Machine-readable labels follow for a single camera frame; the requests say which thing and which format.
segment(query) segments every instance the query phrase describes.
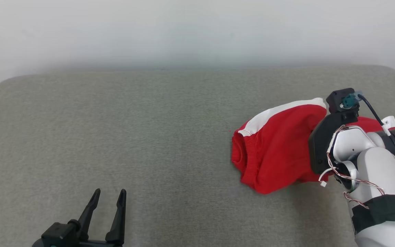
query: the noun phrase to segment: white stripe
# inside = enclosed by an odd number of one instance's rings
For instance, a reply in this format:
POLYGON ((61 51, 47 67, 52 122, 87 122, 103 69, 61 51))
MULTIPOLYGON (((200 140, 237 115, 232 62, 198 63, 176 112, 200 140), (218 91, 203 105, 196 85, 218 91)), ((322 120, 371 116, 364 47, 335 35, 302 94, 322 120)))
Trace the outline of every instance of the white stripe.
POLYGON ((275 114, 301 105, 319 105, 326 108, 324 100, 320 97, 316 97, 311 100, 299 100, 284 105, 279 105, 257 114, 255 117, 249 120, 245 128, 240 130, 239 133, 242 136, 251 136, 260 131, 261 128, 263 128, 263 126, 265 126, 265 124, 268 122, 268 120, 275 114))

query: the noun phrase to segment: black bracket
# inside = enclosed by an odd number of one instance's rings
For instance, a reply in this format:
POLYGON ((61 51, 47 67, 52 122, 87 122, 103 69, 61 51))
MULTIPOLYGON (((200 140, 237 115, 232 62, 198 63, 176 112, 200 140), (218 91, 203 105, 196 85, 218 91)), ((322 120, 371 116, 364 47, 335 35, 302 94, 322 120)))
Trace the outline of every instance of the black bracket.
POLYGON ((96 189, 79 220, 72 219, 67 224, 55 222, 45 231, 33 247, 122 247, 126 216, 126 191, 121 190, 117 201, 117 211, 111 231, 105 241, 89 240, 88 230, 92 213, 97 208, 100 189, 96 189))
POLYGON ((333 133, 341 126, 357 122, 359 117, 359 103, 351 108, 344 108, 343 100, 355 91, 352 88, 333 91, 326 102, 329 112, 313 130, 309 137, 310 167, 315 174, 321 174, 329 168, 327 149, 333 133))

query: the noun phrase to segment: cable tag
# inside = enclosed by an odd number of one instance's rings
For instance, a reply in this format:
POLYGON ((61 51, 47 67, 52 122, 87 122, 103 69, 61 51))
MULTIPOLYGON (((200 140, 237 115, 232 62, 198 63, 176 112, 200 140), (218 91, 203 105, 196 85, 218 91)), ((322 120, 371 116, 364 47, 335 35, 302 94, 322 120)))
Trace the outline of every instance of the cable tag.
POLYGON ((395 117, 394 116, 388 116, 382 119, 382 122, 384 123, 385 128, 390 129, 395 127, 395 117))

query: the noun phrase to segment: red cloth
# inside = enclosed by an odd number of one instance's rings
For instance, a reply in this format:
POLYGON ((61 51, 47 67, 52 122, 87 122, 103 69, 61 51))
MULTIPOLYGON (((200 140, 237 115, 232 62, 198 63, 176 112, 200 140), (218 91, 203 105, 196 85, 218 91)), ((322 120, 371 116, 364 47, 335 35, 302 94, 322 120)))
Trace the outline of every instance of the red cloth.
MULTIPOLYGON (((310 169, 310 133, 327 113, 323 99, 304 100, 268 109, 234 132, 231 161, 241 182, 262 194, 296 181, 318 181, 310 169)), ((375 119, 359 117, 366 132, 382 131, 375 119)))

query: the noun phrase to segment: black tape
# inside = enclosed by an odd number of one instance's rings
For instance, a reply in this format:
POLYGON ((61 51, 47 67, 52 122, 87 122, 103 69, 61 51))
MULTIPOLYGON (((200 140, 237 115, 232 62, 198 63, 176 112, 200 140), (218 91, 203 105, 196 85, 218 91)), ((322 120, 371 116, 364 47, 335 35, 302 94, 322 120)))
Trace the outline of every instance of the black tape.
POLYGON ((395 222, 395 195, 383 195, 375 197, 364 203, 368 208, 357 205, 352 209, 353 227, 355 234, 374 225, 382 224, 386 221, 395 222))

